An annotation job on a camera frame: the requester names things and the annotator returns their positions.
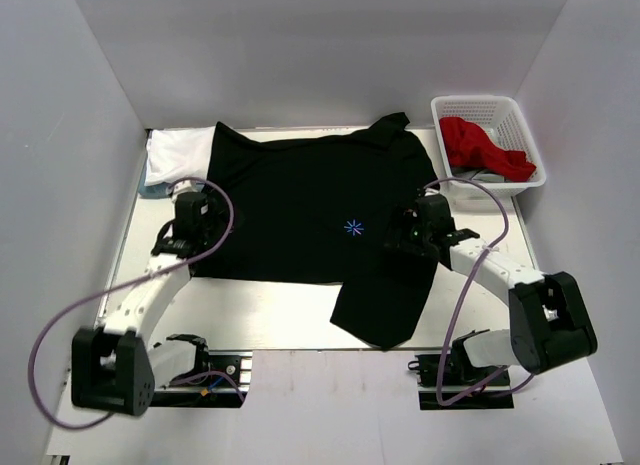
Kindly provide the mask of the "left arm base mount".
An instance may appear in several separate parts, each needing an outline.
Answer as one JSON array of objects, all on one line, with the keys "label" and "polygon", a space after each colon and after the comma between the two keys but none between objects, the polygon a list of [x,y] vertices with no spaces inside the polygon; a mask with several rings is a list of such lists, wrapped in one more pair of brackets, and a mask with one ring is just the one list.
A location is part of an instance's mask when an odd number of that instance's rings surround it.
[{"label": "left arm base mount", "polygon": [[247,398],[253,353],[210,352],[202,372],[189,372],[157,389],[151,408],[239,409]]}]

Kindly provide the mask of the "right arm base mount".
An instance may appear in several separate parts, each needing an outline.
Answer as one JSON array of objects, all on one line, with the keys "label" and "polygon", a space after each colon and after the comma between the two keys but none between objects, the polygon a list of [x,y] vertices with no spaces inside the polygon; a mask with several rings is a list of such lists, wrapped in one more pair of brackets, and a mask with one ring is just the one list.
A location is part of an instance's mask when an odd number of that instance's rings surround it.
[{"label": "right arm base mount", "polygon": [[[473,411],[473,410],[509,410],[514,408],[511,396],[511,380],[507,370],[503,370],[483,387],[477,387],[472,393],[452,405],[442,406],[436,397],[436,379],[440,355],[438,353],[418,354],[407,364],[407,369],[417,378],[418,401],[421,411]],[[445,362],[442,398],[449,400],[456,394],[475,385],[490,376],[497,367],[472,369],[462,375],[455,371],[450,357]]]}]

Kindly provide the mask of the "black t shirt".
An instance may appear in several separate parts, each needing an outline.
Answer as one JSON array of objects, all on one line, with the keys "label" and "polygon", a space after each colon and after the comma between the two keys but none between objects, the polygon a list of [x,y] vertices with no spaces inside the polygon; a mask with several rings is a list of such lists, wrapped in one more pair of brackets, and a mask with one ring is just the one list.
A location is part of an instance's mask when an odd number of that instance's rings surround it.
[{"label": "black t shirt", "polygon": [[215,127],[208,179],[230,197],[234,226],[200,277],[340,285],[333,325],[388,350],[414,334],[437,262],[389,251],[396,210],[436,173],[408,117],[346,135],[259,142]]}]

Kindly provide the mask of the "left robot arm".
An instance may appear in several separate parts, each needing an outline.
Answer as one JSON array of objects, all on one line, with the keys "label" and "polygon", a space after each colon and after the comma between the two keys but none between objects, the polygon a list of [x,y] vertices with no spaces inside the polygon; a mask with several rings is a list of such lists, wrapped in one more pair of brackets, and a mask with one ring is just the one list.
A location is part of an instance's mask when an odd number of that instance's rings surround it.
[{"label": "left robot arm", "polygon": [[174,379],[199,384],[211,372],[205,339],[174,334],[151,339],[198,262],[217,251],[233,227],[234,208],[223,192],[184,192],[174,217],[158,232],[144,274],[93,329],[73,337],[71,402],[78,408],[139,417],[156,389]]}]

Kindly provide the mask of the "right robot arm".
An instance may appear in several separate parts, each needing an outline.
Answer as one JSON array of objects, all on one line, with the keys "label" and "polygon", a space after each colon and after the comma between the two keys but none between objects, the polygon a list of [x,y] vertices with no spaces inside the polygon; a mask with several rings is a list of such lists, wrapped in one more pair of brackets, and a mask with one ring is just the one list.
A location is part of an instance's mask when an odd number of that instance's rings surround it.
[{"label": "right robot arm", "polygon": [[598,348],[577,281],[520,264],[468,228],[459,229],[446,198],[434,193],[397,208],[386,249],[431,259],[489,291],[509,312],[509,326],[455,339],[449,366],[472,384],[488,367],[520,366],[538,375],[588,357]]}]

